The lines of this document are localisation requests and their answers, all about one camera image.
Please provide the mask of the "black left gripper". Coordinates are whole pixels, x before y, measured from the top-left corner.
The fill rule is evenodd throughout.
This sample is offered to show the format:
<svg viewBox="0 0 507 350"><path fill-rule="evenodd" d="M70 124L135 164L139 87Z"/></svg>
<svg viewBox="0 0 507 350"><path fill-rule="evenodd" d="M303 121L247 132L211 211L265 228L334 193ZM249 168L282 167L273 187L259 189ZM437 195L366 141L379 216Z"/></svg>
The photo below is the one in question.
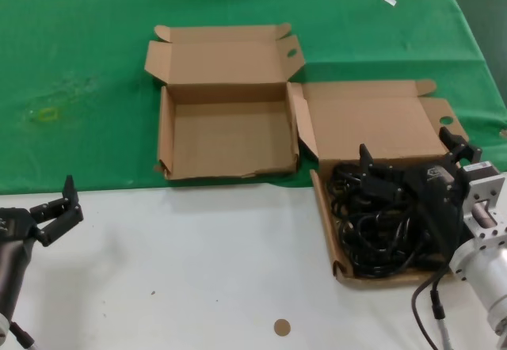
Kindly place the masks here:
<svg viewBox="0 0 507 350"><path fill-rule="evenodd" d="M29 211L15 207L1 209L1 245L34 242L35 221L37 224L49 221L47 226L36 230L36 240L43 246L50 246L77 226L83 220L83 213L73 177L66 177L61 198Z"/></svg>

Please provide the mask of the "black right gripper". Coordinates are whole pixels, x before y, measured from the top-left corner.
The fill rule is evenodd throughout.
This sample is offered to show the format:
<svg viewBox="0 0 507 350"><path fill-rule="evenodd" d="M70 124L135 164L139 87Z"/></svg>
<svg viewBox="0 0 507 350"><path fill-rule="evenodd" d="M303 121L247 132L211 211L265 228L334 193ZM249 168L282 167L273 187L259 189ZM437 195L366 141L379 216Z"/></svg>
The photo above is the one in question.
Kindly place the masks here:
<svg viewBox="0 0 507 350"><path fill-rule="evenodd" d="M444 256L459 247L464 232L463 201L465 197L461 161L479 163L482 149L470 144L462 135L446 127L439 139L448 152L439 158L412 159L400 164L375 164L365 144L359 146L360 186L368 195L389 203L403 201L403 187L416 201L416 212Z"/></svg>

